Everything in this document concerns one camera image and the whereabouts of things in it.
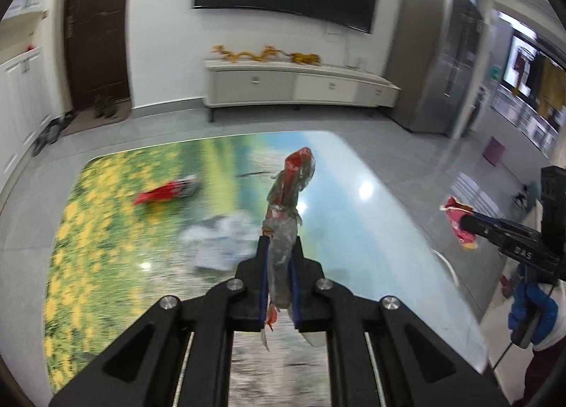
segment refrigerator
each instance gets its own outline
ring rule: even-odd
[[[483,19],[470,0],[402,0],[385,78],[389,114],[410,131],[448,135],[472,78]]]

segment metal screw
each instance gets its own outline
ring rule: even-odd
[[[387,296],[381,302],[386,310],[397,310],[401,306],[401,302],[397,297]]]
[[[328,290],[329,288],[332,288],[332,286],[332,281],[328,278],[320,278],[316,282],[316,287],[318,287],[320,290]]]
[[[230,290],[240,290],[242,287],[244,287],[244,282],[241,279],[233,278],[226,283],[226,286]]]
[[[164,310],[170,310],[171,308],[177,306],[177,297],[174,296],[162,297],[162,299],[159,300],[159,306]]]

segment brown door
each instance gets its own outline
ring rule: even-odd
[[[126,0],[66,0],[65,55],[73,106],[91,108],[97,95],[129,98]]]

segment blue glove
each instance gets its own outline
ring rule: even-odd
[[[509,313],[507,322],[507,327],[509,327],[512,331],[517,330],[519,322],[526,316],[527,298],[539,308],[542,308],[541,320],[538,323],[537,329],[533,333],[533,337],[531,338],[533,345],[539,344],[548,337],[556,324],[558,305],[548,296],[547,293],[538,288],[536,282],[520,282],[515,289],[513,297],[515,302],[511,307],[511,313]]]

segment tv stand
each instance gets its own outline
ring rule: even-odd
[[[291,62],[207,60],[209,121],[214,108],[235,105],[328,104],[393,107],[400,89],[367,71]]]

